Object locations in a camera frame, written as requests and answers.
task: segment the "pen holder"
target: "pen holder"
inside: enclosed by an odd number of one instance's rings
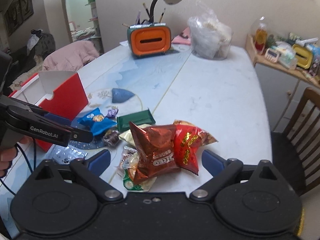
[[[165,23],[132,25],[127,38],[132,53],[139,57],[166,52],[171,47],[171,32]]]

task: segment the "wooden countertop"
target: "wooden countertop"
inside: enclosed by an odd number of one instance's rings
[[[285,72],[289,75],[292,75],[292,76],[294,76],[304,82],[307,82],[317,88],[320,88],[319,84],[313,83],[311,80],[307,79],[301,71],[296,70],[296,69],[295,70],[286,69],[281,64],[279,64],[279,63],[274,64],[274,63],[266,60],[263,55],[258,55],[257,51],[255,50],[255,47],[253,45],[252,37],[250,35],[247,35],[245,49],[246,49],[247,53],[249,54],[253,65],[255,65],[256,63],[260,63],[260,64],[266,65],[268,67],[275,68],[275,69],[280,70],[282,72]]]

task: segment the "hand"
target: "hand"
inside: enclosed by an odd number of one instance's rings
[[[27,144],[30,142],[30,137],[24,136],[19,143]],[[0,178],[7,174],[7,170],[12,165],[12,160],[18,155],[16,147],[0,150]]]

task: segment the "framed picture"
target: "framed picture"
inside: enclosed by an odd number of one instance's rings
[[[20,0],[23,21],[33,15],[32,0]]]
[[[12,1],[4,14],[4,22],[9,36],[23,23],[19,0]]]

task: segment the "wooden chair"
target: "wooden chair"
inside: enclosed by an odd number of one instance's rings
[[[319,109],[320,95],[306,88],[283,133],[271,133],[273,164],[298,195],[320,184]]]

